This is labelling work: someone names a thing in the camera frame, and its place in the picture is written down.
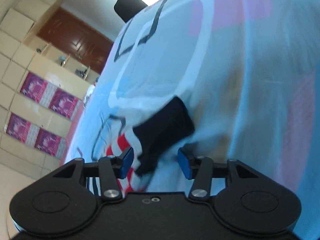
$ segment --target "bed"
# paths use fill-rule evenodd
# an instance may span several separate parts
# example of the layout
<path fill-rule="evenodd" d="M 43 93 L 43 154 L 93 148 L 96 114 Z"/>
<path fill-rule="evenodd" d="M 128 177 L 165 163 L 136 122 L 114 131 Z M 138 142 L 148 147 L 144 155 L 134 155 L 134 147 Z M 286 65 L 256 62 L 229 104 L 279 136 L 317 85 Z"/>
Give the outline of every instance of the bed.
<path fill-rule="evenodd" d="M 195 133 L 163 153 L 148 191 L 190 190 L 177 150 L 236 158 L 294 191 L 295 233 L 320 237 L 320 0 L 160 0 L 121 30 L 64 162 L 97 161 L 119 135 L 185 103 Z M 224 188 L 214 179 L 211 194 Z"/>

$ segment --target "black rounded object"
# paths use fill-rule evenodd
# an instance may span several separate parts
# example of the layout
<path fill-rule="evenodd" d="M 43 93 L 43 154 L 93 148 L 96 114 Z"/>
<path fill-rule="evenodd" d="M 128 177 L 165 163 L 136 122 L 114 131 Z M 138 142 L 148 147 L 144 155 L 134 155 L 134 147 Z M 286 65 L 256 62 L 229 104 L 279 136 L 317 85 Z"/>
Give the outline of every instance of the black rounded object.
<path fill-rule="evenodd" d="M 31 234 L 54 236 L 80 227 L 96 208 L 95 196 L 73 178 L 46 176 L 13 197 L 10 215 Z"/>
<path fill-rule="evenodd" d="M 244 179 L 218 193 L 217 215 L 232 228 L 250 234 L 277 234 L 295 225 L 301 203 L 290 190 L 268 180 Z"/>

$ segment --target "cabinet door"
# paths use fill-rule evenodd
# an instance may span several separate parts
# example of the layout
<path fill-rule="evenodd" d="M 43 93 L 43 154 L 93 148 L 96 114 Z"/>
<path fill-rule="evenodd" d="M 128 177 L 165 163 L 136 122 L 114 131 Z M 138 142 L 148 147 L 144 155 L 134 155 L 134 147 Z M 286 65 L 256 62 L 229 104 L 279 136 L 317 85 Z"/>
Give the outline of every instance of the cabinet door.
<path fill-rule="evenodd" d="M 110 40 L 61 8 L 37 35 L 97 73 L 103 70 L 112 47 Z"/>

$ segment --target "red and white striped fabric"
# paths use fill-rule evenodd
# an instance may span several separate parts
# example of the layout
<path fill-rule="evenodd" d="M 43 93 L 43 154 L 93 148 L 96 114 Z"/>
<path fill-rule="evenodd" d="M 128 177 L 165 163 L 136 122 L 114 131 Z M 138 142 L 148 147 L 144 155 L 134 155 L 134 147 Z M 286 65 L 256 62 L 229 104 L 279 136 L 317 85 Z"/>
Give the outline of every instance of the red and white striped fabric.
<path fill-rule="evenodd" d="M 139 139 L 133 133 L 132 128 L 120 135 L 111 145 L 109 145 L 106 151 L 106 156 L 119 156 L 125 149 L 127 149 L 127 147 L 133 148 L 134 159 L 127 177 L 125 179 L 117 179 L 123 195 L 132 191 L 144 191 L 151 178 L 149 175 L 139 177 L 135 174 L 135 171 L 140 166 L 138 157 L 142 154 L 142 147 Z"/>

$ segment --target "door panel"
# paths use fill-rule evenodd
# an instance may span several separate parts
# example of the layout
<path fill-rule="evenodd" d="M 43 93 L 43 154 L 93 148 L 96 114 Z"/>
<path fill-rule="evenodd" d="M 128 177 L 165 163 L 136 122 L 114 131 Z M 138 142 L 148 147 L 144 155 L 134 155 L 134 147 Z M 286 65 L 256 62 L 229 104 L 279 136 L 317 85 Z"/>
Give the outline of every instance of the door panel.
<path fill-rule="evenodd" d="M 37 35 L 98 73 L 112 47 L 110 40 L 62 8 Z"/>

